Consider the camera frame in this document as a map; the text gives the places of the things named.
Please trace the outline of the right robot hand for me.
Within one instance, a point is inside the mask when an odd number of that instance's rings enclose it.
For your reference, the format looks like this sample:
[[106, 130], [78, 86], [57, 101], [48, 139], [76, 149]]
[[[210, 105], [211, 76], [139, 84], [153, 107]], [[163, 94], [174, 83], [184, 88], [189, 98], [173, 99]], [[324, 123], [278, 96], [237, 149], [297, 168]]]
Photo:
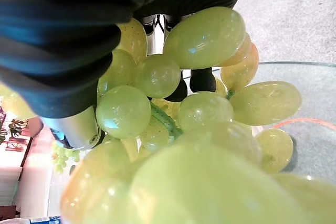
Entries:
[[67, 148], [99, 143], [98, 79], [132, 17], [183, 17], [237, 0], [1, 0], [1, 81]]

